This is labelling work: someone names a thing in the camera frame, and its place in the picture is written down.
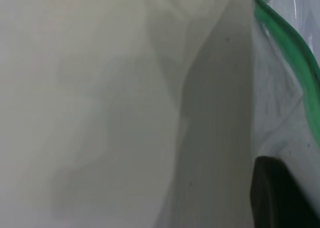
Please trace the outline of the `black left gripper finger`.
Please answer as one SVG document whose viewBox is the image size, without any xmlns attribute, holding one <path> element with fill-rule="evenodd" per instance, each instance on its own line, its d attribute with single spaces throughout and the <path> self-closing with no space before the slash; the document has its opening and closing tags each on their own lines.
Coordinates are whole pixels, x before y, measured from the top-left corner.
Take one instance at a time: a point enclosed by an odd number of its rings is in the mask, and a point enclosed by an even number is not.
<svg viewBox="0 0 320 228">
<path fill-rule="evenodd" d="M 255 159 L 250 204 L 256 228 L 318 228 L 320 219 L 279 159 Z"/>
</svg>

